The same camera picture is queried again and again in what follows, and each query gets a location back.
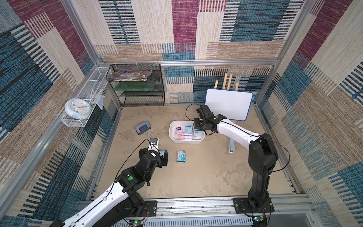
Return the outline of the blue striped tissue pack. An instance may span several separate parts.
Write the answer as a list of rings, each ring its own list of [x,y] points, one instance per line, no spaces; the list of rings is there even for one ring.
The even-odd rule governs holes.
[[[185,133],[193,134],[193,126],[192,125],[186,125],[185,126]]]

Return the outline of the pink white tissue pack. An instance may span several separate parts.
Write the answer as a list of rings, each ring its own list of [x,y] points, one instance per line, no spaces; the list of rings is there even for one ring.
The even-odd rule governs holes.
[[[181,133],[180,140],[191,141],[192,140],[192,133]]]

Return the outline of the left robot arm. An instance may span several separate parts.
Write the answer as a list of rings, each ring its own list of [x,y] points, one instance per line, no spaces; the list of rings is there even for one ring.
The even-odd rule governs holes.
[[[150,180],[155,169],[167,166],[167,150],[152,146],[139,151],[140,161],[123,170],[111,186],[83,210],[52,227],[111,227],[118,221],[131,216],[140,216],[145,209],[145,200],[138,190]]]

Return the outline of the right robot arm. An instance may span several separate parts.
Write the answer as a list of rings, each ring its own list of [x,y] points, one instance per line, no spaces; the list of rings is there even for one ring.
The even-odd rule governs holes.
[[[267,133],[251,132],[221,114],[214,115],[207,105],[201,105],[197,113],[199,117],[194,119],[194,128],[225,135],[248,150],[252,184],[248,199],[236,204],[240,208],[239,212],[274,212],[268,186],[278,154],[272,137]]]

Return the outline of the blue elephant tissue pack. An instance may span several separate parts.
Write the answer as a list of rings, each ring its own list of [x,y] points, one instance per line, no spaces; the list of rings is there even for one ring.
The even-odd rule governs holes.
[[[164,154],[167,152],[167,150],[160,150],[159,151],[159,154],[160,154],[160,156],[162,157],[162,156],[164,156]]]

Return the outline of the teal cartoon tissue pack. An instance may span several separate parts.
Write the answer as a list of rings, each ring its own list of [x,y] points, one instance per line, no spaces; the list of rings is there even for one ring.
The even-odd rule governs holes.
[[[203,130],[193,129],[193,135],[194,135],[195,137],[202,136],[202,135],[203,135],[203,133],[204,133],[204,131],[203,131]]]
[[[177,151],[177,163],[186,162],[186,151]]]

